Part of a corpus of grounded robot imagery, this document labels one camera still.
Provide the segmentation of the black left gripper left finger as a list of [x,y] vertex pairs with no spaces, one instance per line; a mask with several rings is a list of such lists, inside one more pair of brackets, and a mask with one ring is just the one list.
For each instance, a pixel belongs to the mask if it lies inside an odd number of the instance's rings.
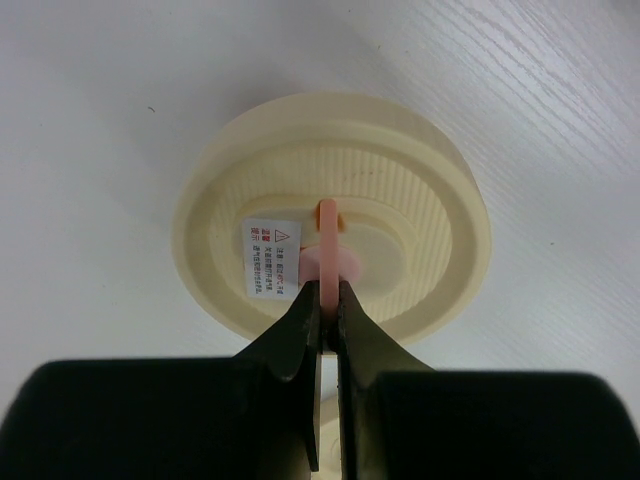
[[1,425],[5,479],[307,479],[319,468],[319,286],[231,357],[52,361]]

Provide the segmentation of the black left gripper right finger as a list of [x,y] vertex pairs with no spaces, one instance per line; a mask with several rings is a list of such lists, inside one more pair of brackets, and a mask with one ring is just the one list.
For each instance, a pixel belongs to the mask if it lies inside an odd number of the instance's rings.
[[635,479],[622,401],[580,372],[436,371],[340,285],[335,326],[347,479]]

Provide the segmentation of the cream lid pink handle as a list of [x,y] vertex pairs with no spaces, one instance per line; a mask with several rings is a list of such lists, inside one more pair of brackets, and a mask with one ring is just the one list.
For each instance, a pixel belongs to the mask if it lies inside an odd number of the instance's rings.
[[231,121],[203,152],[172,226],[178,274],[248,340],[216,365],[244,404],[249,469],[413,479],[439,376],[407,352],[476,296],[491,229],[456,146],[363,95],[299,94]]

